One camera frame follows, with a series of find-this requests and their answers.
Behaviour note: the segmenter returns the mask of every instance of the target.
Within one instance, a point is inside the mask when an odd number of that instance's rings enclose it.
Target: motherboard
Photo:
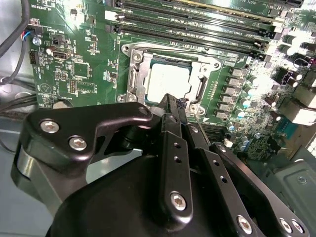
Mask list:
[[[40,108],[178,98],[237,154],[316,119],[316,0],[30,0]]]

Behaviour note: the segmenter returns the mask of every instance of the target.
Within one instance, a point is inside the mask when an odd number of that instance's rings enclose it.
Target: mounting hole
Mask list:
[[[138,109],[142,114],[145,114],[145,115],[148,114],[147,110],[144,107],[139,107]]]
[[[173,115],[169,115],[169,118],[170,118],[170,120],[173,121],[173,122],[177,122],[177,121],[178,121],[178,120],[176,119],[176,117],[173,116]]]
[[[213,160],[213,163],[214,163],[216,166],[219,166],[219,163],[218,163],[216,160]]]
[[[224,176],[221,176],[221,180],[222,180],[224,183],[227,183],[227,182],[228,182],[227,179],[225,179]]]
[[[182,163],[182,161],[180,160],[180,158],[178,158],[177,156],[173,157],[174,161],[177,163]]]
[[[178,149],[181,148],[181,146],[180,146],[179,143],[176,143],[176,142],[175,142],[175,143],[173,143],[173,145],[174,145],[176,148],[178,148]]]

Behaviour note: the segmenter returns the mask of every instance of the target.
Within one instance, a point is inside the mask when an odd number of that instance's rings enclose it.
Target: green circuit board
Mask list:
[[[270,112],[277,111],[295,88],[275,79],[282,69],[303,76],[308,72],[307,67],[297,68],[294,56],[284,48],[291,46],[291,37],[314,43],[316,1],[305,0],[300,7],[279,4],[281,0],[196,2],[203,5],[181,0],[30,0],[29,30],[40,39],[40,44],[30,40],[39,107],[52,108],[58,101],[74,107],[117,103],[126,94],[130,68],[122,46],[138,42],[172,46],[221,63],[210,73],[200,99],[204,113],[188,113],[189,120],[218,126],[232,122],[233,149],[239,152],[240,139],[247,136],[249,144],[242,151],[253,159],[264,157],[271,135],[289,136],[280,129],[281,122],[288,125],[286,118],[276,122]],[[313,57],[302,47],[295,47],[295,52]],[[253,76],[259,84],[249,80]],[[239,81],[220,116],[219,103],[230,77]],[[247,87],[255,94],[249,95]],[[272,109],[264,100],[276,95]]]

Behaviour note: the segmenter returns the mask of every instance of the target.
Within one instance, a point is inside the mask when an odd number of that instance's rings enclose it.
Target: chip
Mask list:
[[[256,124],[262,124],[263,121],[264,121],[263,119],[259,118],[259,119],[257,119]]]
[[[253,107],[253,108],[255,108],[255,107],[257,107],[258,106],[258,102],[256,102],[256,101],[252,101],[251,102],[251,104],[250,104],[250,107]]]
[[[180,99],[190,91],[190,70],[174,65],[153,64],[149,76],[147,100],[159,103],[165,94]]]

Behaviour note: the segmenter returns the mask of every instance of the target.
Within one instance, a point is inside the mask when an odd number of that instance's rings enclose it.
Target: dimm slot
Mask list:
[[[122,24],[126,25],[130,25],[130,23],[133,23],[132,21],[122,21]],[[236,48],[246,48],[246,49],[250,49],[250,50],[256,50],[257,48],[255,48],[252,44],[247,44],[247,43],[240,43],[240,41],[237,40],[227,40],[227,39],[223,39],[222,37],[214,37],[214,36],[209,36],[206,34],[201,34],[201,33],[193,33],[190,31],[181,31],[180,29],[177,28],[173,28],[173,27],[166,27],[165,26],[159,29],[159,25],[155,25],[155,24],[150,24],[150,23],[140,23],[140,22],[136,22],[134,21],[134,24],[136,24],[136,27],[138,28],[145,28],[145,29],[150,29],[150,30],[155,30],[155,31],[159,31],[159,32],[164,32],[164,33],[169,33],[169,34],[173,34],[173,35],[180,35],[182,37],[184,37],[186,40],[188,39],[195,39],[195,40],[200,40],[200,41],[204,41],[204,42],[212,42],[212,43],[216,43],[219,45],[223,45],[224,47],[232,46],[232,47],[236,47]]]
[[[153,1],[157,1],[157,2],[161,2],[163,4],[166,4],[165,0],[153,0]],[[170,5],[181,6],[181,7],[189,7],[190,6],[188,4],[183,4],[183,3],[178,2],[178,1],[167,1],[167,3],[170,4]],[[203,10],[203,11],[206,11],[206,12],[209,12],[209,13],[213,13],[213,14],[218,14],[218,15],[222,15],[222,16],[238,18],[238,19],[241,19],[241,20],[252,21],[254,23],[270,24],[267,21],[261,21],[260,18],[257,18],[257,19],[245,18],[243,16],[232,15],[231,13],[225,13],[225,12],[221,12],[221,11],[218,11],[218,10],[212,10],[212,9],[207,8],[207,7],[201,7],[201,6],[195,6],[195,8],[197,8],[197,10]]]
[[[126,26],[126,25],[119,25],[119,32],[118,33],[129,33],[129,34],[137,34],[137,35],[143,35],[146,37],[153,36],[158,39],[163,40],[174,40],[177,42],[185,42],[188,44],[191,44],[193,46],[199,46],[199,47],[212,47],[215,49],[221,49],[222,51],[227,52],[234,52],[234,53],[243,53],[249,55],[252,50],[244,49],[244,48],[237,48],[230,45],[220,45],[213,42],[205,42],[200,39],[193,39],[193,38],[185,38],[178,35],[171,35],[163,32],[157,32],[153,31],[152,29],[142,29],[138,27],[132,27],[132,26]]]
[[[162,8],[158,6],[153,6],[153,5],[147,5],[135,1],[129,1],[125,0],[123,4],[124,8],[129,9],[130,7],[135,7],[136,9],[141,9],[141,10],[148,10],[151,11],[151,13],[162,13],[162,14],[172,14],[173,16],[177,17],[184,17],[184,18],[190,18],[192,20],[199,20],[203,22],[208,22],[212,23],[214,25],[222,25],[225,27],[233,27],[233,28],[238,28],[241,30],[245,30],[248,32],[253,32],[253,33],[258,33],[259,28],[253,27],[253,26],[242,26],[238,23],[233,23],[230,21],[225,21],[225,20],[219,20],[211,17],[206,17],[206,16],[197,16],[197,15],[190,15],[190,14],[185,14],[181,11],[176,11],[174,9],[168,9],[168,8]]]
[[[199,27],[191,26],[187,24],[184,25],[184,24],[174,22],[174,21],[170,22],[170,21],[165,21],[161,19],[155,19],[151,17],[139,16],[139,15],[134,15],[134,14],[129,14],[129,13],[124,13],[124,21],[125,20],[128,20],[130,22],[139,21],[143,23],[153,23],[153,24],[158,24],[161,26],[174,27],[181,30],[190,30],[190,32],[202,33],[202,34],[210,35],[213,37],[225,38],[228,40],[237,40],[239,42],[248,43],[250,45],[254,43],[254,39],[252,38],[236,36],[236,35],[232,35],[225,32],[213,31],[210,29],[199,28]]]

